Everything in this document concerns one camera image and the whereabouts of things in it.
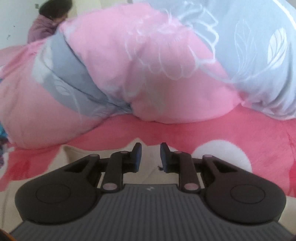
silver screw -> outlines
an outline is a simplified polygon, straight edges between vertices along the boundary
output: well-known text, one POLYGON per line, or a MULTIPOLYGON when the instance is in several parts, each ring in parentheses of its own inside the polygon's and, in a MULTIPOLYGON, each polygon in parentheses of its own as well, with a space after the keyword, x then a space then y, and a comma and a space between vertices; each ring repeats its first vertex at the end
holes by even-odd
POLYGON ((197 189, 199 189, 199 186, 195 183, 186 183, 184 185, 184 188, 188 191, 196 191, 197 189))
POLYGON ((103 185, 103 189, 106 191, 114 191, 117 189, 117 185, 115 183, 106 183, 103 185))

beige fabric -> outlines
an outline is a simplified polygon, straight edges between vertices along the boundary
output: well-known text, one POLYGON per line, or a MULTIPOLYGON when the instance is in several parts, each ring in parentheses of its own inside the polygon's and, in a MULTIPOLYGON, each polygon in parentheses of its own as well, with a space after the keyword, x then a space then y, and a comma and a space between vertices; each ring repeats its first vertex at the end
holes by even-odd
MULTIPOLYGON (((59 167, 72 163, 91 153, 97 153, 101 158, 110 157, 116 151, 131 151, 136 142, 142 143, 142 161, 138 173, 127 173, 124 175, 124 183, 142 183, 142 184, 169 184, 178 183, 177 174, 164 174, 158 170, 161 164, 159 145, 146 146, 141 140, 136 139, 128 146, 118 150, 106 151, 84 151, 71 146, 61 146, 57 156, 49 166, 47 172, 53 171, 59 167)), ((11 232, 18 224, 21 218, 17 212, 14 203, 14 197, 18 188, 23 185, 24 181, 11 182, 5 192, 0 193, 0 227, 6 232, 11 232)), ((288 197, 285 211, 280 220, 289 231, 296 234, 296 199, 288 197)))

folded blanket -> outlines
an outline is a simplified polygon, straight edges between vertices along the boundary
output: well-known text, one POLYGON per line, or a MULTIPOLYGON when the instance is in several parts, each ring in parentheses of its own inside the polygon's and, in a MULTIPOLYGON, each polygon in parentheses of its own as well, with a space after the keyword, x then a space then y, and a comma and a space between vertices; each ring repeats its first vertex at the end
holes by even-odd
POLYGON ((294 118, 293 16, 284 0, 148 0, 89 13, 5 66, 0 121, 19 146, 41 148, 124 113, 185 123, 242 103, 294 118))

